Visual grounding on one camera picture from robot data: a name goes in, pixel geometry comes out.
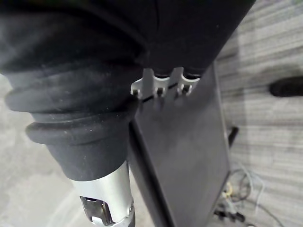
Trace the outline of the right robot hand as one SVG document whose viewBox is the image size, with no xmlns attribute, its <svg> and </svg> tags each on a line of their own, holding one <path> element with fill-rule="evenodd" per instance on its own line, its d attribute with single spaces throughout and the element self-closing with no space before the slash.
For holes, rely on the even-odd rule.
<svg viewBox="0 0 303 227">
<path fill-rule="evenodd" d="M 133 227 L 127 152 L 144 69 L 200 80 L 252 0 L 3 0 L 0 72 L 9 109 L 44 144 L 99 227 Z"/>
</svg>

